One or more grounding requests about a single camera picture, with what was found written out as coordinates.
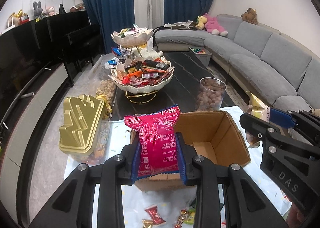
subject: cardboard box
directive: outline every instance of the cardboard box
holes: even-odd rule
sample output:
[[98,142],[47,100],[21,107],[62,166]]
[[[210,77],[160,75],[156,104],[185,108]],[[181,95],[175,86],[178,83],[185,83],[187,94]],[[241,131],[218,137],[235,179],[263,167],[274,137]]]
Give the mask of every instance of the cardboard box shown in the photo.
[[[231,115],[224,111],[181,113],[174,127],[181,132],[186,144],[213,163],[229,166],[238,163],[244,167],[250,162],[244,139]],[[131,141],[136,131],[131,132]],[[159,174],[137,180],[142,191],[184,188],[179,174]]]

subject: gold lid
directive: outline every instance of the gold lid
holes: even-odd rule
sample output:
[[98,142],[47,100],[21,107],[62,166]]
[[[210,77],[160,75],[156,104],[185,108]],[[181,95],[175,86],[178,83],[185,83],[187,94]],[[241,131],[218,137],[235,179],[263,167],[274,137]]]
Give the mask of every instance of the gold lid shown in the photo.
[[63,102],[64,125],[59,127],[59,148],[64,153],[90,155],[105,113],[105,102],[93,96],[68,97]]

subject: black marble table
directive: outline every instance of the black marble table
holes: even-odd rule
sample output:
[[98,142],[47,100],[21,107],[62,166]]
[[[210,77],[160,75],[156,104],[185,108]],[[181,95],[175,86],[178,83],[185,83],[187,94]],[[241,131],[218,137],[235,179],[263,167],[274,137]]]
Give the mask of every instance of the black marble table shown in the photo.
[[[192,53],[172,52],[165,53],[164,56],[175,67],[174,76],[170,83],[159,90],[152,101],[145,104],[130,102],[124,95],[124,91],[118,88],[115,104],[112,107],[112,121],[124,119],[125,115],[151,114],[175,104],[184,113],[196,110],[196,97],[200,79],[213,77],[211,72]],[[234,102],[226,93],[221,107],[234,105]]]

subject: pink stuffed animal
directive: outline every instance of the pink stuffed animal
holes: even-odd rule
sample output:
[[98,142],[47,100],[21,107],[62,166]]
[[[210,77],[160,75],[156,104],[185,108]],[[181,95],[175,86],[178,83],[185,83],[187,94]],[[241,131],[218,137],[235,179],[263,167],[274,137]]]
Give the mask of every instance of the pink stuffed animal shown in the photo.
[[208,33],[220,36],[226,36],[228,34],[228,32],[218,23],[217,17],[211,17],[207,13],[203,16],[207,18],[205,28]]

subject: gray sofa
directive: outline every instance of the gray sofa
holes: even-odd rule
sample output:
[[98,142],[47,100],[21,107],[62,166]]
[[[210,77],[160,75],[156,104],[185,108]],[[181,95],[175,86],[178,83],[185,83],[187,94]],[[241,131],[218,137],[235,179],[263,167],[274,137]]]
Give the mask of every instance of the gray sofa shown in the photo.
[[245,91],[266,104],[287,111],[320,108],[320,60],[289,36],[267,25],[253,25],[240,17],[218,15],[226,37],[206,31],[161,30],[159,50],[188,50],[200,46]]

